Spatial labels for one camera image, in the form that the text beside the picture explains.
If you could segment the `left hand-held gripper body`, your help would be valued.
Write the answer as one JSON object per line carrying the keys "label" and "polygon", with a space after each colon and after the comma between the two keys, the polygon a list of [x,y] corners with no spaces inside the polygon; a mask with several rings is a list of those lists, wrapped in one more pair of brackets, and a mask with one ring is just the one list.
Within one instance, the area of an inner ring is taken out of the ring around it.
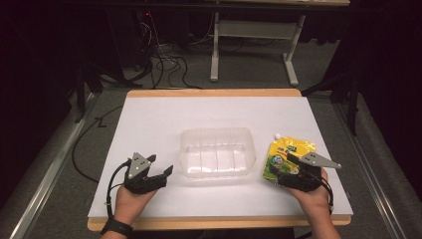
{"label": "left hand-held gripper body", "polygon": [[151,165],[147,157],[135,152],[129,160],[128,170],[124,176],[124,187],[134,194],[145,194],[165,187],[166,179],[148,175]]}

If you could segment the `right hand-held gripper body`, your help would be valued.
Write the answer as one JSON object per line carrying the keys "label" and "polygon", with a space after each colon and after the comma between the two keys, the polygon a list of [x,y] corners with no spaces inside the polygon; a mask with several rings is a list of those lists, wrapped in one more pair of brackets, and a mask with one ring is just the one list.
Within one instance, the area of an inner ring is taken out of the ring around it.
{"label": "right hand-held gripper body", "polygon": [[323,167],[340,169],[341,165],[315,152],[309,152],[299,160],[299,173],[291,175],[281,172],[278,180],[279,185],[310,192],[322,185],[321,169]]}

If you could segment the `yellow spouted pouch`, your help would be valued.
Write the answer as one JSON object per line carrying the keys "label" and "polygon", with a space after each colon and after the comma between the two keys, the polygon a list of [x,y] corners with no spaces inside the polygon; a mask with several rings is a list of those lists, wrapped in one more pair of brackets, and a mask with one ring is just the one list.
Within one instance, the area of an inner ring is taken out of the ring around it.
{"label": "yellow spouted pouch", "polygon": [[280,172],[297,175],[299,167],[288,159],[288,155],[302,157],[309,152],[316,151],[317,146],[313,142],[277,134],[275,140],[269,146],[263,177],[272,183],[278,182],[277,174],[273,174],[270,170],[271,166],[274,166]]}

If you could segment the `person's right hand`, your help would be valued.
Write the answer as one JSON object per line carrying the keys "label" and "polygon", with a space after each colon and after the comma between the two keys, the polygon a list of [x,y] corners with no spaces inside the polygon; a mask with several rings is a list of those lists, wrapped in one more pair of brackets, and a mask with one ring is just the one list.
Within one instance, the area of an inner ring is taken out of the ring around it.
{"label": "person's right hand", "polygon": [[324,217],[330,218],[328,206],[330,196],[323,185],[310,192],[303,192],[288,187],[286,190],[299,202],[300,207],[308,220],[319,220]]}

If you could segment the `person's left hand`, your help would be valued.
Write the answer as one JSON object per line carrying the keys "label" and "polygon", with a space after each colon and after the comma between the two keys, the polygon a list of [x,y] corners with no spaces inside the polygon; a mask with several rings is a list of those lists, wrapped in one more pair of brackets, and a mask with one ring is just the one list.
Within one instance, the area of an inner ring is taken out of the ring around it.
{"label": "person's left hand", "polygon": [[113,218],[121,223],[132,225],[155,193],[156,191],[134,194],[121,186],[116,194]]}

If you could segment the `black wristwatch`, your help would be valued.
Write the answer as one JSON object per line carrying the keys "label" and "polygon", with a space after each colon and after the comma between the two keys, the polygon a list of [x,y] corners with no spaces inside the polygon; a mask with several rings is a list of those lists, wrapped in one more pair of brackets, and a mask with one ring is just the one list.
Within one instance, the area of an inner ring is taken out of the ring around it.
{"label": "black wristwatch", "polygon": [[105,223],[105,226],[103,227],[101,231],[101,234],[105,235],[107,232],[112,231],[112,232],[124,235],[126,238],[128,238],[131,235],[132,230],[133,228],[130,225],[119,222],[115,220],[114,218],[110,217]]}

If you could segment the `clear plastic container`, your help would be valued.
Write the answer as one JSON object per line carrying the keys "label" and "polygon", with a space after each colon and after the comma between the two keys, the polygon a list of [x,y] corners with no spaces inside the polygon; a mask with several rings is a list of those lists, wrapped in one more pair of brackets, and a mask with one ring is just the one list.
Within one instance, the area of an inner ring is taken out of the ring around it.
{"label": "clear plastic container", "polygon": [[254,140],[248,128],[194,128],[181,134],[180,164],[188,178],[247,175],[255,161]]}

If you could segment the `white table mat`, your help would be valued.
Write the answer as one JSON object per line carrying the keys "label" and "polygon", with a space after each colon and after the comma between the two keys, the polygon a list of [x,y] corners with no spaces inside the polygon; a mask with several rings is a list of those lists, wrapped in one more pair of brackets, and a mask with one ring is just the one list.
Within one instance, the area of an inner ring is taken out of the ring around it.
{"label": "white table mat", "polygon": [[[195,180],[179,161],[181,134],[191,128],[246,127],[255,143],[256,162],[240,177]],[[302,210],[286,190],[262,176],[275,135],[310,141],[327,155],[325,143],[307,99],[301,97],[129,97],[105,160],[91,206],[92,218],[106,216],[106,189],[121,181],[117,167],[136,152],[155,155],[150,172],[173,169],[166,187],[146,206],[145,218],[300,216]]]}

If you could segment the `black metal stand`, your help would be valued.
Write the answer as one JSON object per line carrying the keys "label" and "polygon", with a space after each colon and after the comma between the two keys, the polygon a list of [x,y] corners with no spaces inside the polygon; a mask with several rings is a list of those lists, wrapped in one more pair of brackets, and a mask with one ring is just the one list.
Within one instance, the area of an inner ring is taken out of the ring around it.
{"label": "black metal stand", "polygon": [[76,96],[78,114],[76,122],[80,122],[86,113],[86,88],[93,94],[100,94],[103,91],[103,85],[100,75],[95,66],[86,60],[82,60],[77,70],[76,78]]}
{"label": "black metal stand", "polygon": [[358,69],[356,66],[349,66],[346,70],[334,75],[333,77],[324,78],[316,85],[302,90],[303,97],[312,95],[318,91],[331,90],[330,101],[340,104],[344,101],[348,102],[346,123],[347,127],[353,135],[356,135],[356,113],[357,97],[359,90]]}

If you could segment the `aluminium floor rail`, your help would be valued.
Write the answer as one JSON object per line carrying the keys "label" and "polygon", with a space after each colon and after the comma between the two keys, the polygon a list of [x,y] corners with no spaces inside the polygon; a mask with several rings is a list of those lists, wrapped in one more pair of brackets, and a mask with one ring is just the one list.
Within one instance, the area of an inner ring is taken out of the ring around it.
{"label": "aluminium floor rail", "polygon": [[366,157],[363,148],[358,141],[356,135],[354,135],[347,123],[347,116],[344,112],[344,109],[339,104],[333,105],[334,111],[338,116],[342,127],[347,133],[347,137],[351,142],[353,150],[357,155],[357,161],[359,164],[360,171],[363,173],[363,178],[365,183],[370,191],[371,197],[374,200],[374,203],[377,207],[379,214],[382,217],[384,225],[387,228],[387,231],[391,239],[407,239],[397,217],[393,210],[393,207],[388,199],[387,195],[384,193],[376,175]]}
{"label": "aluminium floor rail", "polygon": [[88,97],[84,100],[85,111],[83,113],[75,113],[75,118],[69,119],[70,125],[60,149],[54,154],[47,171],[44,173],[25,211],[11,232],[9,239],[28,239],[67,163],[66,157],[87,121],[87,115],[91,112],[99,97],[99,94],[88,94]]}

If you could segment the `white metal desk frame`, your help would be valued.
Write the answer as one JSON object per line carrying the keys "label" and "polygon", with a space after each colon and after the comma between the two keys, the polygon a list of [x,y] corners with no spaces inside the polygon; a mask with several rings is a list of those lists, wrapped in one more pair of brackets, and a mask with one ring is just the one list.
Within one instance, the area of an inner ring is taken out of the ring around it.
{"label": "white metal desk frame", "polygon": [[283,62],[287,71],[290,85],[297,87],[299,85],[299,81],[293,65],[293,55],[295,53],[305,21],[305,15],[301,15],[298,20],[293,23],[221,20],[220,14],[215,13],[210,81],[217,82],[219,78],[220,37],[285,40],[290,42],[290,48],[287,52],[282,54]]}

